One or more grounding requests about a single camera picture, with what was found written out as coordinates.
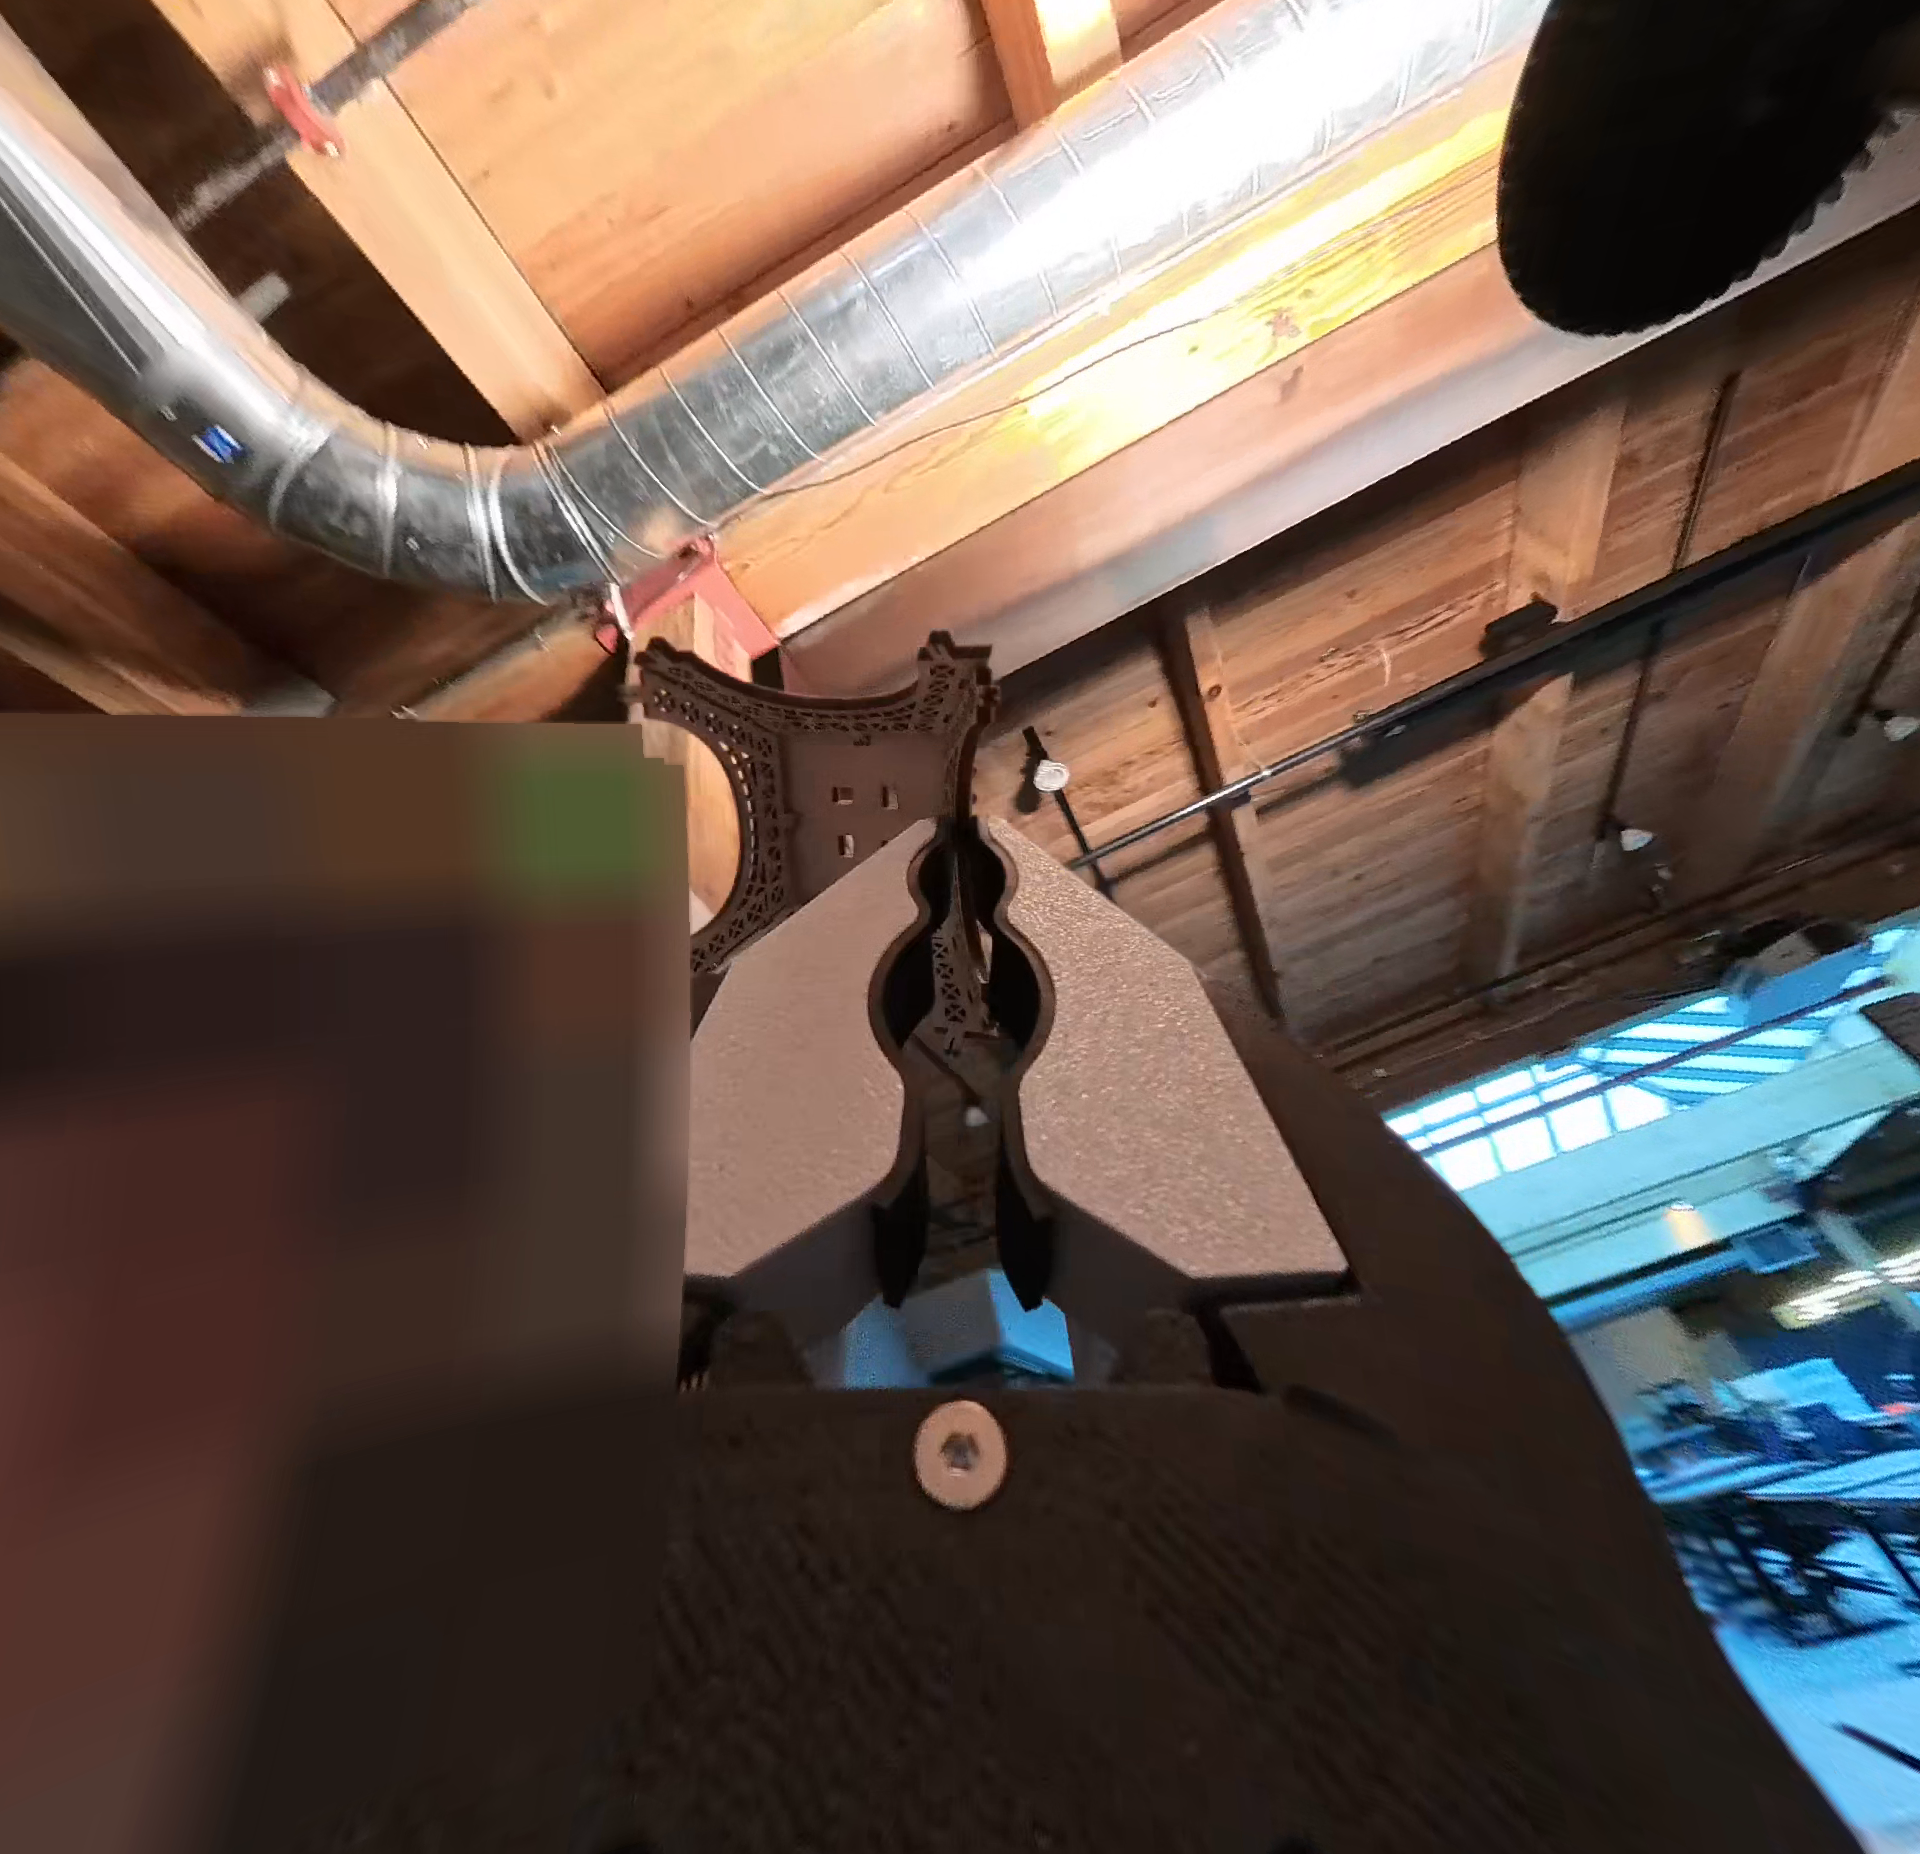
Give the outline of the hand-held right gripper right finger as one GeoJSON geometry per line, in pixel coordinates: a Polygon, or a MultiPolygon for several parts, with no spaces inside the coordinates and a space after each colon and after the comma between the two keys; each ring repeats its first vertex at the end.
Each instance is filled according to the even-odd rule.
{"type": "Polygon", "coordinates": [[[1335,1291],[1349,1256],[1193,964],[1011,826],[995,950],[1038,1017],[1006,1109],[1050,1226],[1044,1300],[1107,1342],[1147,1312],[1335,1291]]]}

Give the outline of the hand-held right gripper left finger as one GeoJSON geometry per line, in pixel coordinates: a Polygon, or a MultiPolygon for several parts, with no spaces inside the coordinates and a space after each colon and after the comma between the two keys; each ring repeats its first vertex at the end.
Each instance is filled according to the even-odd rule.
{"type": "Polygon", "coordinates": [[[882,966],[927,923],[922,818],[741,948],[690,1040],[687,1284],[797,1340],[878,1293],[875,1211],[907,1178],[882,966]]]}

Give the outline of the cross-shaped wooden puzzle piece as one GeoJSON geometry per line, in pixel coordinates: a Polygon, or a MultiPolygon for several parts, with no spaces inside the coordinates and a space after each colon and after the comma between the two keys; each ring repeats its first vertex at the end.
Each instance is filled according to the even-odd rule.
{"type": "Polygon", "coordinates": [[[865,695],[783,692],[739,682],[653,640],[628,701],[684,731],[732,791],[739,863],[715,918],[690,940],[692,1010],[729,963],[920,820],[950,833],[924,948],[930,1013],[916,1035],[950,1072],[990,1032],[973,762],[995,718],[990,648],[936,631],[907,687],[865,695]]]}

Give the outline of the thin black rod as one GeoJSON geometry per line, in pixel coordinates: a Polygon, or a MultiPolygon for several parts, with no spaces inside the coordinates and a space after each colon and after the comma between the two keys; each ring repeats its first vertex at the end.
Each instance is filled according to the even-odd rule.
{"type": "MultiPolygon", "coordinates": [[[[1334,777],[1345,786],[1373,786],[1416,759],[1426,759],[1447,751],[1455,741],[1471,737],[1475,731],[1494,723],[1503,710],[1512,708],[1519,697],[1539,682],[1572,680],[1585,669],[1618,666],[1628,655],[1647,651],[1658,638],[1658,631],[1677,627],[1682,620],[1709,609],[1718,599],[1732,596],[1746,585],[1761,583],[1782,587],[1791,576],[1809,576],[1825,551],[1809,555],[1804,565],[1777,565],[1768,574],[1748,576],[1736,585],[1721,590],[1704,603],[1686,607],[1677,614],[1641,624],[1613,638],[1586,641],[1580,648],[1550,655],[1544,665],[1530,662],[1519,677],[1509,676],[1503,682],[1477,682],[1470,677],[1475,666],[1444,680],[1399,701],[1362,713],[1356,723],[1327,737],[1311,739],[1281,759],[1264,762],[1254,771],[1230,779],[1228,784],[1200,791],[1193,801],[1158,814],[1139,828],[1124,832],[1113,840],[1093,844],[1089,853],[1071,859],[1072,871],[1090,871],[1097,879],[1111,873],[1111,864],[1150,840],[1166,839],[1188,824],[1204,820],[1218,812],[1235,812],[1261,804],[1272,790],[1284,780],[1303,779],[1308,767],[1331,765],[1334,777]]],[[[1505,627],[1516,627],[1519,640],[1523,631],[1539,624],[1550,624],[1543,604],[1532,603],[1512,617],[1501,620],[1505,627]]]]}

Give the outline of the skylight window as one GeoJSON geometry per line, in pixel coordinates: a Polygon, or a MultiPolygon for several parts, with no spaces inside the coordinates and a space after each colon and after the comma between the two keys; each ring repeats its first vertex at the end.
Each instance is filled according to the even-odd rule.
{"type": "Polygon", "coordinates": [[[1916,936],[1916,914],[1875,929],[1823,979],[1821,1001],[1796,1001],[1765,1023],[1746,1023],[1731,995],[1709,993],[1388,1113],[1385,1125],[1455,1191],[1478,1190],[1859,1043],[1869,1001],[1916,988],[1916,936]]]}

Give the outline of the dark table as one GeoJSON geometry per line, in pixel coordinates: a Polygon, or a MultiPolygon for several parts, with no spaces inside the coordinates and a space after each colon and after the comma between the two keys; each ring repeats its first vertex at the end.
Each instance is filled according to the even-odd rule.
{"type": "Polygon", "coordinates": [[[1641,1481],[1715,1626],[1854,1640],[1917,1607],[1917,1455],[1715,1461],[1641,1481]]]}

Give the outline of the thin dark ceiling pipe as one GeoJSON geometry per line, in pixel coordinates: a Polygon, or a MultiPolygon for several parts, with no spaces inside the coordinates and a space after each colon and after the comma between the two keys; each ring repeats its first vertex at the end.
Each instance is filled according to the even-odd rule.
{"type": "MultiPolygon", "coordinates": [[[[436,42],[468,12],[488,1],[493,0],[410,0],[371,38],[355,42],[342,60],[324,70],[324,75],[315,82],[303,82],[321,95],[324,106],[338,117],[342,130],[342,114],[351,106],[368,96],[372,89],[389,82],[400,66],[418,58],[430,42],[436,42]]],[[[287,132],[269,100],[268,106],[269,114],[257,124],[244,153],[220,161],[179,200],[171,213],[174,230],[191,233],[203,226],[211,217],[227,209],[227,206],[269,177],[290,156],[300,153],[315,156],[300,147],[287,132]]]]}

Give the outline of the black track light rail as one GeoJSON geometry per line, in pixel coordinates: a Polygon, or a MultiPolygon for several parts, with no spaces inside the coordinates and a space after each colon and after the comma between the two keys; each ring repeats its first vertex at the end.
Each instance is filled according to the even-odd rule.
{"type": "Polygon", "coordinates": [[[1809,555],[1829,547],[1868,544],[1897,522],[1916,519],[1916,511],[1917,462],[1910,458],[1784,522],[1726,544],[1655,583],[1647,583],[1615,603],[1577,617],[1539,624],[1523,631],[1519,640],[1505,640],[1498,646],[1492,638],[1484,638],[1488,657],[1470,670],[1470,677],[1477,682],[1519,677],[1530,662],[1544,665],[1550,655],[1563,655],[1586,641],[1654,624],[1668,614],[1709,599],[1748,576],[1768,574],[1777,565],[1804,565],[1809,555]]]}

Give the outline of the red pipe bracket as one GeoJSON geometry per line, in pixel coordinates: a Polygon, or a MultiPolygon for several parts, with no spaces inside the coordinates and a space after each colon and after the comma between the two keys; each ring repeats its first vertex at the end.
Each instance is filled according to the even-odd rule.
{"type": "Polygon", "coordinates": [[[260,73],[260,86],[276,117],[300,147],[326,161],[335,161],[347,153],[338,117],[291,66],[264,66],[260,73]]]}
{"type": "Polygon", "coordinates": [[[755,662],[779,655],[779,638],[737,592],[710,535],[678,547],[665,562],[609,576],[593,641],[615,652],[665,640],[739,682],[755,662]]]}

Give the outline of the silver metal air duct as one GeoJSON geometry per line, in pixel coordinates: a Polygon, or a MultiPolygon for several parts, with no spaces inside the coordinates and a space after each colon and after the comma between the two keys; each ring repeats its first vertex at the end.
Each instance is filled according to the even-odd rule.
{"type": "Polygon", "coordinates": [[[4,332],[264,532],[404,587],[551,604],[1295,194],[1524,50],[1548,9],[1221,0],[514,448],[392,426],[303,369],[4,31],[4,332]]]}

